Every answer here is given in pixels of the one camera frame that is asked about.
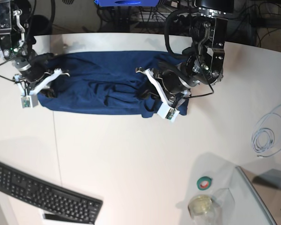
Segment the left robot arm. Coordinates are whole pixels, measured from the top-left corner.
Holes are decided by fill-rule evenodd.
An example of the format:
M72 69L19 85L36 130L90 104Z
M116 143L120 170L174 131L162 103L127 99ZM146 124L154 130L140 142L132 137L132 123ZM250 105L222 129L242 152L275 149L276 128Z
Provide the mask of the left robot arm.
M171 12L164 23L164 40L167 52L178 65L159 61L158 69L136 69L137 73L148 75L148 80L139 97L152 97L177 108L183 101L194 98L191 89L199 84L212 87L223 78L228 20L226 13L233 13L232 0L193 0L191 6ZM192 39L190 47L181 53L174 53L170 46L170 31L181 25L188 29Z

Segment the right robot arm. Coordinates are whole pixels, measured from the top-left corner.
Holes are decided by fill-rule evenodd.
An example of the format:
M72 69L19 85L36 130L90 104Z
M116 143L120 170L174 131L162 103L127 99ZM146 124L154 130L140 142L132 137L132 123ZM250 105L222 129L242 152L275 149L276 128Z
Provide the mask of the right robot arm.
M51 1L50 18L39 20L35 14L36 4L28 0L0 0L0 56L4 63L11 62L19 77L10 81L24 90L24 95L41 93L47 98L56 96L52 83L41 87L41 82L53 75L47 63L53 53L37 54L33 49L36 35L51 34L55 19L56 3Z

